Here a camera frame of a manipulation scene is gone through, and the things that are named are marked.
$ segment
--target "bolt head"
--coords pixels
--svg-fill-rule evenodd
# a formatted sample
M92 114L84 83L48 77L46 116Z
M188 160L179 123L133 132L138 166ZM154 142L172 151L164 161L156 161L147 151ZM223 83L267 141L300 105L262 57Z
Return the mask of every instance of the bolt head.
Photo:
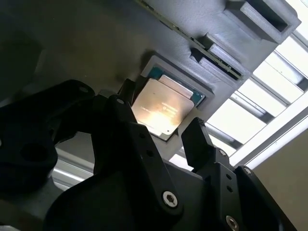
M204 122L204 120L202 120L202 119L198 118L198 122L199 122L199 124L200 124L200 125L205 126L205 122Z
M248 168L244 167L244 170L247 174L251 174L251 171Z
M172 192L165 191L163 193L163 201L168 207L175 208L178 206L178 199Z
M226 156L226 155L227 155L223 150L219 150L219 152L220 152L223 156Z
M226 216L226 222L228 226L232 229L232 231L239 231L239 225L233 217Z

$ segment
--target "black mechanical arm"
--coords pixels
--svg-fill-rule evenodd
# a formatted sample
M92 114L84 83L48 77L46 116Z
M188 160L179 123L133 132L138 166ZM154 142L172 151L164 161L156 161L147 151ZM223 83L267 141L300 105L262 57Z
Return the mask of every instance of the black mechanical arm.
M1 223L32 231L296 230L253 171L233 168L213 146L199 118L182 134L193 171L164 161L131 110L134 88L127 80L105 98L70 80L0 108ZM55 145L78 131L91 134L94 175L51 190ZM32 213L34 205L45 210Z

